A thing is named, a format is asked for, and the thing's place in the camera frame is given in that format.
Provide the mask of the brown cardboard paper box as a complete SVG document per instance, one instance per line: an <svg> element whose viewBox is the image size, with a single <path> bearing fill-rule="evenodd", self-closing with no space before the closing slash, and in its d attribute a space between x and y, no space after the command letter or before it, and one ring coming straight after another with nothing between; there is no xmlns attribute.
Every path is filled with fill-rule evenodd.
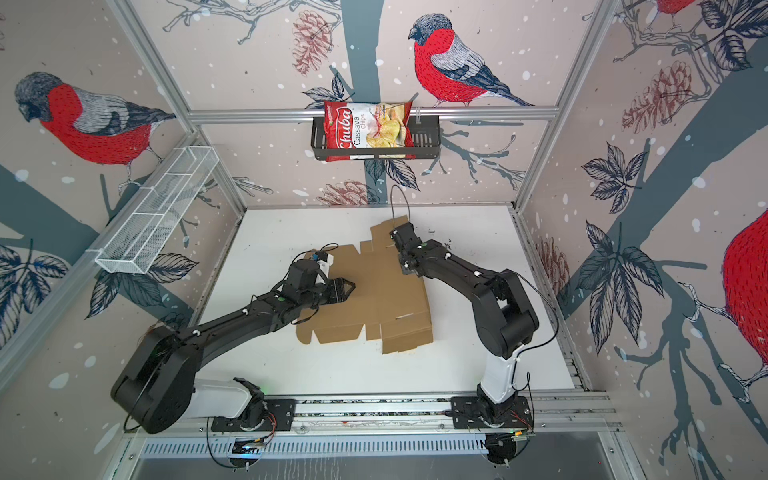
<svg viewBox="0 0 768 480"><path fill-rule="evenodd" d="M296 327L297 339L308 345L356 340L379 340L384 354L405 352L434 341L431 312L424 281L402 272L398 250L390 237L404 225L404 216L370 228L371 238L359 245L342 245L331 252L332 278L355 284L342 303L323 305Z"/></svg>

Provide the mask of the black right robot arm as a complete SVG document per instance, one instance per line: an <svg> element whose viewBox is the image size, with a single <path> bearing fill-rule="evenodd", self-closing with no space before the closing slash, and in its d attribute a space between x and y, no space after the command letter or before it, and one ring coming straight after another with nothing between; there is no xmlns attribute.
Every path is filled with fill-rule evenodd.
<svg viewBox="0 0 768 480"><path fill-rule="evenodd" d="M493 407L510 400L519 356L540 326L520 276L482 268L436 240L423 240L410 222L395 227L390 238L405 274L438 280L470 302L475 331L488 352L478 397Z"/></svg>

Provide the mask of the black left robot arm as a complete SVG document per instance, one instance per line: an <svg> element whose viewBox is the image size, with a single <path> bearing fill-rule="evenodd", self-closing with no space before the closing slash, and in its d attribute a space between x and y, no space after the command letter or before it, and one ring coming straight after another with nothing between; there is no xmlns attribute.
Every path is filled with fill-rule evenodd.
<svg viewBox="0 0 768 480"><path fill-rule="evenodd" d="M303 323L304 310L317 313L349 299L356 284L330 278L324 271L329 265L329 256L317 252L293 261L273 289L236 311L197 327L150 330L112 386L112 400L146 432L166 430L189 410L199 391L196 375L208 363L254 338Z"/></svg>

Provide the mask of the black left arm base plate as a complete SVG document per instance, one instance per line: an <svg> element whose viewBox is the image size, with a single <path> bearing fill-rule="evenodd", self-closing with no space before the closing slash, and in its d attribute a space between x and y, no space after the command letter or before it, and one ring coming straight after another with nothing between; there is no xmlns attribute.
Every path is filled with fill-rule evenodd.
<svg viewBox="0 0 768 480"><path fill-rule="evenodd" d="M291 398L266 398L252 401L236 418L215 417L210 430L215 433L287 432L292 428L297 401Z"/></svg>

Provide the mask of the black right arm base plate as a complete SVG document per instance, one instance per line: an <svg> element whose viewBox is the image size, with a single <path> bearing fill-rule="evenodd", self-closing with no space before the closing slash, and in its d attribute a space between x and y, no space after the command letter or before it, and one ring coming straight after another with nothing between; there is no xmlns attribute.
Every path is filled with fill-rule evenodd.
<svg viewBox="0 0 768 480"><path fill-rule="evenodd" d="M483 396L452 397L445 415L452 419L453 427L460 430L528 430L534 423L528 398L520 395L510 397L501 404Z"/></svg>

